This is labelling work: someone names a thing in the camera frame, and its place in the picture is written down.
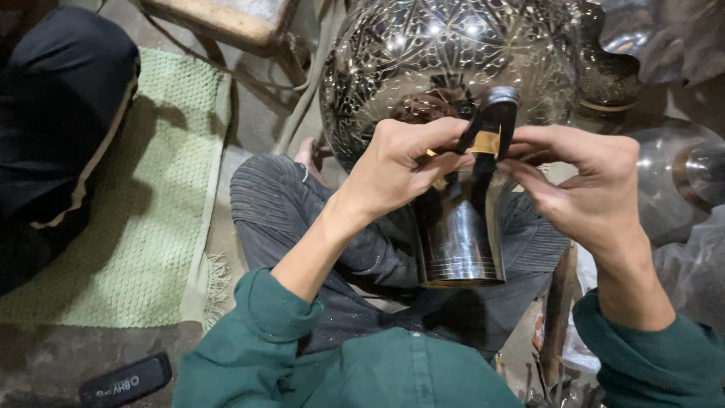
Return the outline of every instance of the green bath mat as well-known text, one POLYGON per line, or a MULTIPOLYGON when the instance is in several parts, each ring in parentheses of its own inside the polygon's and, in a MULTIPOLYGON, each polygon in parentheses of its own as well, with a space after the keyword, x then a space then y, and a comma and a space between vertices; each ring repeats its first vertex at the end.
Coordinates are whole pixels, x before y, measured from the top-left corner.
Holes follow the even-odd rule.
POLYGON ((0 298, 0 322, 153 327, 204 319, 220 281, 206 274, 223 270, 207 267, 203 252, 230 88, 226 74, 203 62, 141 50, 133 106, 92 175, 91 222, 49 267, 0 298))

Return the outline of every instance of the rug fringe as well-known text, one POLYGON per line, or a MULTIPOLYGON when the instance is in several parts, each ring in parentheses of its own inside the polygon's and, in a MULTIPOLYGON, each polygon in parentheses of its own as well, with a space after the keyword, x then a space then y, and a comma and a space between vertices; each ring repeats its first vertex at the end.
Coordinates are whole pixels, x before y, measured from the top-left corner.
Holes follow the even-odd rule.
POLYGON ((229 294, 226 287, 229 286, 229 266, 225 261, 221 261, 224 252, 215 254, 205 254, 207 259, 207 303, 204 306, 204 321, 202 327, 204 334, 217 324, 219 319, 224 316, 224 309, 219 307, 219 303, 226 300, 229 294))

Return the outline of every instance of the glass globe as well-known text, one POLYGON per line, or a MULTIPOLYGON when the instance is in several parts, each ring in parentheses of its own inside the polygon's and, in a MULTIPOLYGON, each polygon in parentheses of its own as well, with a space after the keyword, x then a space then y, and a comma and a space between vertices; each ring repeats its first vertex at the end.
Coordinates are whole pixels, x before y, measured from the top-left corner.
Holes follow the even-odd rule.
POLYGON ((376 124, 469 119, 493 86, 520 94, 517 125, 566 122, 573 65, 551 29, 549 1, 359 1, 326 61, 320 107, 326 137, 350 171, 376 124))

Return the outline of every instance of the concrete floor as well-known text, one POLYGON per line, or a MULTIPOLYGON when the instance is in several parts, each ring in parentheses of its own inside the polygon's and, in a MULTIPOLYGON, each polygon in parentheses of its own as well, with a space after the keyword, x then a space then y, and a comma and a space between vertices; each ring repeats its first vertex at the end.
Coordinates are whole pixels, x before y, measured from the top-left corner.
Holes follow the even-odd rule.
MULTIPOLYGON (((123 27, 139 46, 183 53, 148 24, 128 0, 110 0, 99 13, 123 27)), ((292 30, 310 40, 311 49, 319 36, 314 22, 312 2, 301 1, 292 30)), ((160 23, 182 44, 206 54, 191 32, 160 23)), ((260 80, 289 83, 270 60, 224 44, 220 48, 229 68, 243 64, 260 80)), ((725 105, 723 90, 725 77, 689 90, 655 86, 643 96, 638 109, 691 118, 725 134, 725 116, 721 114, 725 105)), ((263 89, 250 83, 237 83, 234 87, 235 115, 228 133, 207 242, 208 253, 226 254, 232 283, 246 271, 246 264, 231 223, 228 195, 231 174, 251 155, 272 149, 296 101, 297 97, 289 91, 263 89)), ((558 177, 567 171, 563 169, 558 177)), ((225 309, 232 306, 231 299, 224 305, 225 309)), ((502 350, 500 373, 519 396, 528 394, 530 388, 540 392, 531 358, 531 337, 540 309, 540 302, 532 304, 502 350)), ((169 354, 175 369, 181 355, 194 347, 201 335, 200 325, 192 322, 125 330, 0 325, 0 407, 75 407, 78 386, 85 380, 159 351, 169 354)), ((174 382, 132 407, 169 407, 173 386, 174 382)))

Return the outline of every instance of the forearm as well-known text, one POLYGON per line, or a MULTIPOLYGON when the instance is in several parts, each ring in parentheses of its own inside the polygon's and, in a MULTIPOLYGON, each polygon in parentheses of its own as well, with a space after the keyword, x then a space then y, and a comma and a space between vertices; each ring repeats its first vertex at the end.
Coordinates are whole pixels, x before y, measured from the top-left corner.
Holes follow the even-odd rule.
POLYGON ((312 303, 352 237, 369 223, 335 193, 302 239, 272 269, 287 290, 312 303))
POLYGON ((602 314, 618 325, 642 331, 667 328, 675 311, 652 263, 650 241, 640 225, 620 231, 606 250, 593 252, 602 314))

